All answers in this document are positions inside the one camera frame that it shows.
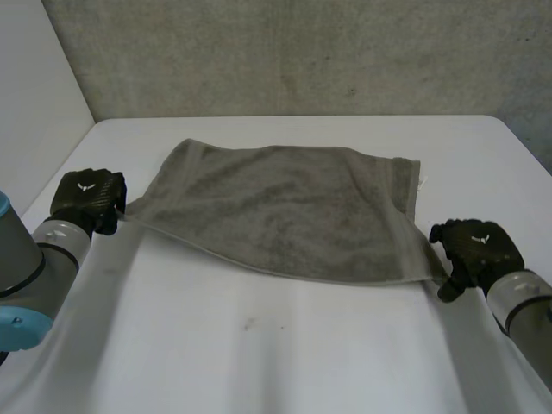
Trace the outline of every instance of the white table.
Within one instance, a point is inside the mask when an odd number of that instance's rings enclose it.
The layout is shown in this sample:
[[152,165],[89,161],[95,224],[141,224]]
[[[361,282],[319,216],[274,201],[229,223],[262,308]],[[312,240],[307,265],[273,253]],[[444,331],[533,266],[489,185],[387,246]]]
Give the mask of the white table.
[[[344,146],[422,161],[416,224],[491,219],[552,282],[552,178],[486,116],[101,122],[24,217],[47,216],[71,170],[123,171],[140,196],[185,138],[223,147]],[[53,331],[0,368],[2,413],[544,413],[552,398],[481,296],[360,288],[244,270],[125,223],[95,236]]]

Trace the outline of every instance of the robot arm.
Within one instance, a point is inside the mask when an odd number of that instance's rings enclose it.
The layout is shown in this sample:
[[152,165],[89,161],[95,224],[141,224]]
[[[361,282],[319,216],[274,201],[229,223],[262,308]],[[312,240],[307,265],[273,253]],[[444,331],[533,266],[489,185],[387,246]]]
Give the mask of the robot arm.
[[116,232],[124,212],[120,173],[69,172],[60,182],[51,216],[30,235],[0,193],[0,352],[41,343],[71,289],[92,233]]
[[468,287],[480,287],[499,327],[552,392],[552,287],[524,268],[510,237],[496,223],[449,220],[433,226],[453,272],[437,293],[452,302]]

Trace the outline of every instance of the gray concrete wall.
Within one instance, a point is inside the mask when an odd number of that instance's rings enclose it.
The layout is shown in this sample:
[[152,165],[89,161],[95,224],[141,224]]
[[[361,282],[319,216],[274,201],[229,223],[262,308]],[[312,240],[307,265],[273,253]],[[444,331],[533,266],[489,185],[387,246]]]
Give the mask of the gray concrete wall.
[[552,171],[550,0],[43,0],[97,121],[488,114]]

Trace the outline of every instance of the gray towel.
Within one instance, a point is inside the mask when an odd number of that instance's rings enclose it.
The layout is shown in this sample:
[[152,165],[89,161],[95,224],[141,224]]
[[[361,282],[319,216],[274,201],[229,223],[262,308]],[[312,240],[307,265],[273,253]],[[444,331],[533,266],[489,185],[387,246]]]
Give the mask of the gray towel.
[[341,147],[180,143],[127,218],[264,273],[348,285],[438,279],[413,224],[419,161]]

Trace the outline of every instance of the wall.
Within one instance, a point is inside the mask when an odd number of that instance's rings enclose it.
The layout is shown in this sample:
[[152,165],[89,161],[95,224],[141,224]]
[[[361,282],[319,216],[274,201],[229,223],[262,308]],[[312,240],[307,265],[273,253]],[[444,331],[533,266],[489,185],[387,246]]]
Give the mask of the wall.
[[552,171],[550,0],[44,0],[97,121],[487,114]]
[[93,124],[40,0],[0,0],[0,189],[17,212]]

